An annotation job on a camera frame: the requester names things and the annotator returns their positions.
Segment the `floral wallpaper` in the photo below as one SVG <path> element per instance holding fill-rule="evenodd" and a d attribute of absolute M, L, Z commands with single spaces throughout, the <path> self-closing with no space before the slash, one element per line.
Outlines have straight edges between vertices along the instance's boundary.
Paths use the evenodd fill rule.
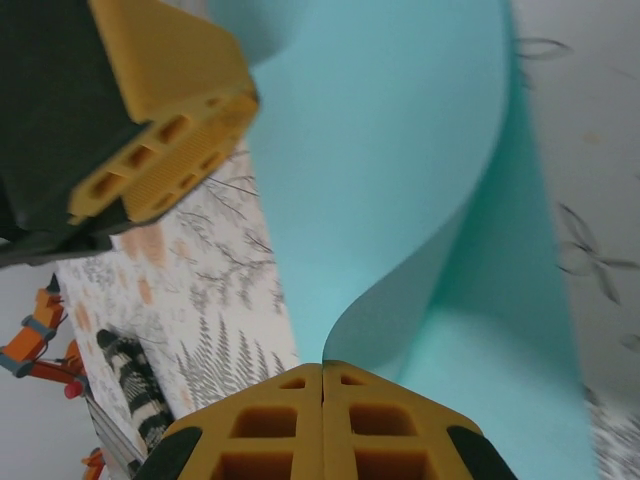
<path fill-rule="evenodd" d="M 96 401 L 143 451 L 100 329 L 139 338 L 177 417 L 297 365 L 244 145 L 159 223 L 114 246 L 59 262 L 58 277 Z"/>

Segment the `curled paper sheet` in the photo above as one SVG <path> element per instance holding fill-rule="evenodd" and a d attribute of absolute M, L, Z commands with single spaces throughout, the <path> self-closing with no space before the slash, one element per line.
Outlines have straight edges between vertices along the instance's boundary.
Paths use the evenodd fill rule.
<path fill-rule="evenodd" d="M 301 361 L 468 414 L 519 478 L 595 478 L 505 2 L 211 7 L 262 94 L 249 142 Z"/>

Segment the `orange plastic piece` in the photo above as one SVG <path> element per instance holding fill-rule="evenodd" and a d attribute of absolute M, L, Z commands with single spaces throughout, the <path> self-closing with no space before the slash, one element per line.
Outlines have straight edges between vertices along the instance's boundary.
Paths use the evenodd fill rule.
<path fill-rule="evenodd" d="M 98 480 L 105 465 L 102 450 L 96 448 L 90 456 L 82 459 L 82 463 L 87 466 L 82 480 Z"/>
<path fill-rule="evenodd" d="M 42 360 L 36 360 L 29 375 L 52 382 L 71 384 L 79 376 L 85 375 L 84 364 L 78 350 L 78 343 L 75 340 L 69 342 L 67 352 L 61 365 Z"/>
<path fill-rule="evenodd" d="M 258 111 L 233 36 L 159 0 L 89 0 L 137 138 L 73 190 L 79 224 L 121 197 L 144 222 L 172 207 L 232 152 Z"/>
<path fill-rule="evenodd" d="M 56 330 L 62 322 L 64 308 L 60 304 L 60 294 L 52 294 L 41 288 L 36 294 L 36 306 L 33 317 L 43 326 Z M 2 349 L 2 353 L 17 363 L 34 360 L 45 347 L 46 342 L 38 332 L 30 327 L 23 327 L 20 332 Z"/>
<path fill-rule="evenodd" d="M 482 434 L 453 410 L 326 362 L 177 420 L 165 439 L 187 427 L 202 430 L 179 480 L 472 480 L 450 426 Z"/>

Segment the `yellow plastic block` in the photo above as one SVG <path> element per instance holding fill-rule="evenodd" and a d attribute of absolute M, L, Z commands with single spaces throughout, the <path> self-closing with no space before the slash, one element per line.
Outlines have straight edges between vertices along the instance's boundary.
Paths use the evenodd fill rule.
<path fill-rule="evenodd" d="M 467 417 L 341 362 L 325 362 L 324 469 L 331 480 L 473 480 L 447 428 Z"/>
<path fill-rule="evenodd" d="M 202 436 L 180 480 L 321 480 L 322 366 L 302 365 L 177 420 Z"/>
<path fill-rule="evenodd" d="M 160 216 L 231 153 L 258 111 L 233 36 L 159 0 L 89 0 L 130 119 L 145 130 L 80 182 L 71 223 L 121 197 L 127 216 Z"/>
<path fill-rule="evenodd" d="M 166 478 L 473 480 L 449 427 L 482 435 L 467 417 L 352 365 L 308 364 L 177 420 L 136 478 L 175 468 Z M 515 479 L 484 447 L 470 460 L 481 478 Z"/>

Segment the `rectangular hole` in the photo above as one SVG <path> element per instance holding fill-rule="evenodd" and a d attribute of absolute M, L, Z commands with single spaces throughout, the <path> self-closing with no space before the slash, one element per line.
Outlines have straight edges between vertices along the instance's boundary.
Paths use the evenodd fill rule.
<path fill-rule="evenodd" d="M 211 480 L 291 480 L 292 452 L 224 453 Z"/>
<path fill-rule="evenodd" d="M 198 180 L 198 177 L 196 177 L 195 175 L 188 175 L 180 182 L 180 188 L 182 190 L 191 188 L 196 183 L 196 180 Z"/>
<path fill-rule="evenodd" d="M 362 383 L 357 378 L 353 378 L 349 375 L 344 374 L 340 376 L 340 383 L 342 383 L 343 385 L 364 385 L 364 383 Z"/>
<path fill-rule="evenodd" d="M 356 404 L 349 408 L 351 430 L 356 435 L 414 436 L 409 414 L 395 405 Z"/>
<path fill-rule="evenodd" d="M 145 163 L 147 163 L 155 152 L 144 145 L 140 145 L 136 148 L 131 154 L 126 158 L 125 164 L 129 168 L 133 168 L 134 170 L 138 170 L 142 168 Z"/>
<path fill-rule="evenodd" d="M 94 198 L 104 198 L 116 190 L 125 180 L 125 177 L 107 172 L 94 184 L 91 189 L 91 196 Z"/>
<path fill-rule="evenodd" d="M 285 438 L 296 436 L 298 412 L 291 407 L 252 407 L 236 418 L 231 438 Z"/>
<path fill-rule="evenodd" d="M 288 381 L 287 383 L 280 385 L 280 388 L 283 390 L 299 390 L 304 388 L 307 385 L 304 378 L 294 378 L 293 380 Z"/>
<path fill-rule="evenodd" d="M 173 193 L 167 193 L 164 197 L 162 197 L 162 200 L 160 200 L 158 203 L 156 203 L 153 206 L 153 209 L 163 210 L 167 208 L 169 205 L 171 205 L 171 202 L 173 202 L 174 199 L 175 199 L 175 195 Z"/>
<path fill-rule="evenodd" d="M 355 453 L 358 480 L 438 480 L 424 452 L 356 450 Z"/>
<path fill-rule="evenodd" d="M 162 143 L 174 142 L 189 126 L 189 119 L 184 115 L 178 115 L 169 123 L 167 123 L 158 132 L 158 140 Z"/>
<path fill-rule="evenodd" d="M 210 170 L 211 167 L 213 167 L 213 165 L 218 162 L 218 158 L 220 158 L 220 153 L 219 152 L 214 153 L 213 155 L 208 157 L 204 162 L 200 164 L 200 170 L 205 172 Z"/>

